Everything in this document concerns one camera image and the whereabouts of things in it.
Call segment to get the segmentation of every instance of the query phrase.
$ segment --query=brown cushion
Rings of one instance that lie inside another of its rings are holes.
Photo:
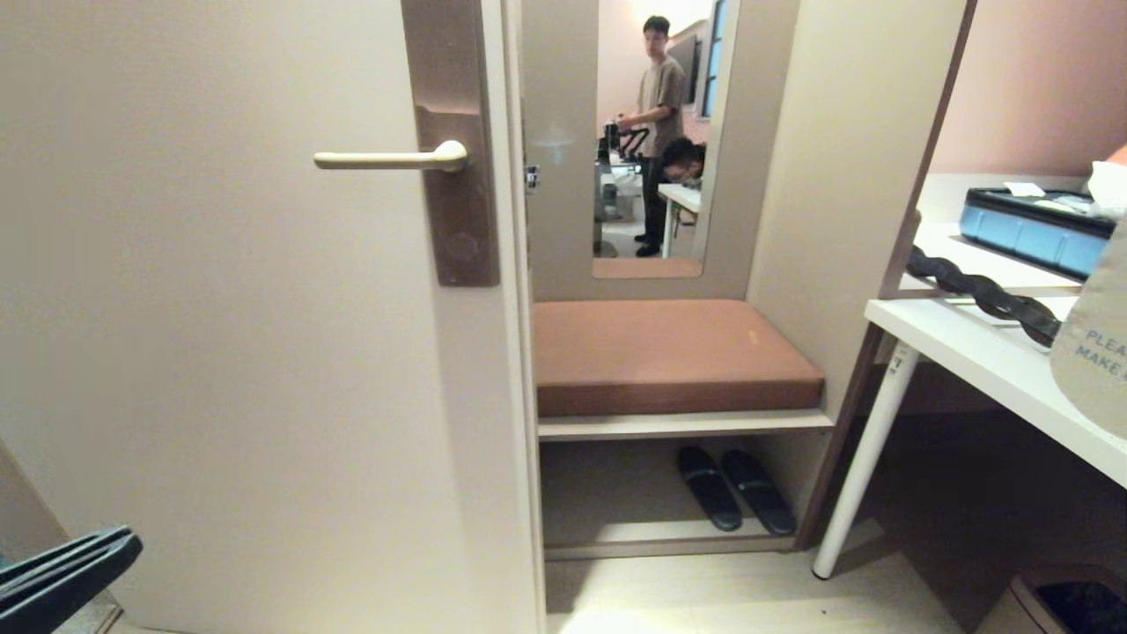
[[[746,302],[533,307],[541,417],[814,409],[823,374]]]

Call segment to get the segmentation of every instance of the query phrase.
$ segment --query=desk leg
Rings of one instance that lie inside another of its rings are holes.
[[[880,452],[888,440],[888,432],[893,429],[893,421],[896,420],[900,402],[904,401],[904,392],[912,382],[912,374],[915,373],[919,360],[920,351],[904,342],[896,342],[896,351],[880,383],[877,401],[872,405],[864,434],[861,435],[861,444],[858,445],[857,455],[853,456],[853,464],[850,465],[849,474],[845,476],[845,484],[834,507],[834,515],[829,519],[826,537],[822,541],[818,556],[814,560],[814,574],[818,579],[829,579],[834,572],[837,555],[841,554],[845,538],[849,537],[849,529],[857,518],[864,490],[872,479],[872,471],[877,467],[877,459],[880,458]]]
[[[662,257],[673,251],[673,200],[665,200],[665,238],[662,240]]]

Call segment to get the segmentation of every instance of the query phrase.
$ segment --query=window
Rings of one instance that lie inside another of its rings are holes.
[[[712,36],[709,39],[708,68],[702,73],[704,83],[704,89],[701,91],[703,95],[700,109],[702,118],[712,116],[712,104],[716,101],[717,75],[720,74],[720,56],[724,53],[724,18],[727,8],[727,0],[716,0],[716,5],[712,6]]]

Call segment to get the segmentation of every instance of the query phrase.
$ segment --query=slipper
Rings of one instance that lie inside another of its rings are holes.
[[[720,476],[720,467],[703,449],[685,447],[677,453],[677,470],[713,526],[731,532],[744,524],[744,514]]]
[[[775,489],[771,476],[755,458],[746,452],[734,449],[720,459],[724,475],[739,491],[747,506],[755,511],[763,528],[771,535],[792,535],[795,533],[795,516],[787,508]]]

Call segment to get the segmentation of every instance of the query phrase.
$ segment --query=black pants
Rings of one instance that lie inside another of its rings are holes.
[[[641,197],[646,202],[646,243],[660,245],[665,238],[665,200],[657,186],[668,182],[660,158],[641,159]]]

